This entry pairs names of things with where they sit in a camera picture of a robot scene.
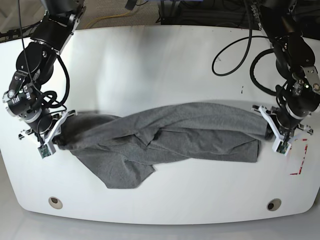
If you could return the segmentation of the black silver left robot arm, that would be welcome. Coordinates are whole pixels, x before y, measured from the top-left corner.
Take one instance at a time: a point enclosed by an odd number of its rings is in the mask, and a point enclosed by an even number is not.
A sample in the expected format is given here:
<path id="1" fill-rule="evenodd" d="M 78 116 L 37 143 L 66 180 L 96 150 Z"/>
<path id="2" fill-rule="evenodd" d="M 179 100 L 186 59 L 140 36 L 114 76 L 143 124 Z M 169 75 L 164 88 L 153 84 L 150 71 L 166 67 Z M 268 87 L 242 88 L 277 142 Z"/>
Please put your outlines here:
<path id="1" fill-rule="evenodd" d="M 294 4 L 293 0 L 252 2 L 253 14 L 269 39 L 271 48 L 257 55 L 250 66 L 249 75 L 258 89 L 276 98 L 279 106 L 271 112 L 271 118 L 286 141 L 299 123 L 320 105 L 316 57 L 292 16 L 290 9 Z M 267 54 L 275 54 L 276 69 L 286 80 L 283 86 L 277 85 L 275 90 L 262 86 L 254 75 L 256 64 Z"/>

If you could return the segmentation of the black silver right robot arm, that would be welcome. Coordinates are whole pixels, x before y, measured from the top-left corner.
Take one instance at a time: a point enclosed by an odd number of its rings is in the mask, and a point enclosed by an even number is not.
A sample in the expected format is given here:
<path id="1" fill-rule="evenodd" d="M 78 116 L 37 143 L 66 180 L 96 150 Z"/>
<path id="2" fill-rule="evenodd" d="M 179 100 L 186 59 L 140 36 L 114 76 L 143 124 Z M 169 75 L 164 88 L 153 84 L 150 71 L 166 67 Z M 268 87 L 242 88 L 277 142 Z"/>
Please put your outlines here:
<path id="1" fill-rule="evenodd" d="M 56 152 L 53 140 L 61 134 L 61 126 L 76 111 L 68 111 L 65 102 L 70 93 L 70 76 L 61 53 L 74 35 L 86 11 L 82 0 L 43 0 L 45 14 L 31 34 L 28 46 L 16 60 L 16 71 L 2 101 L 7 112 L 24 121 L 30 129 L 22 131 L 19 138 L 31 134 L 37 137 L 42 158 Z M 42 85 L 53 75 L 58 61 L 66 78 L 65 92 L 58 100 L 54 90 L 43 92 Z"/>

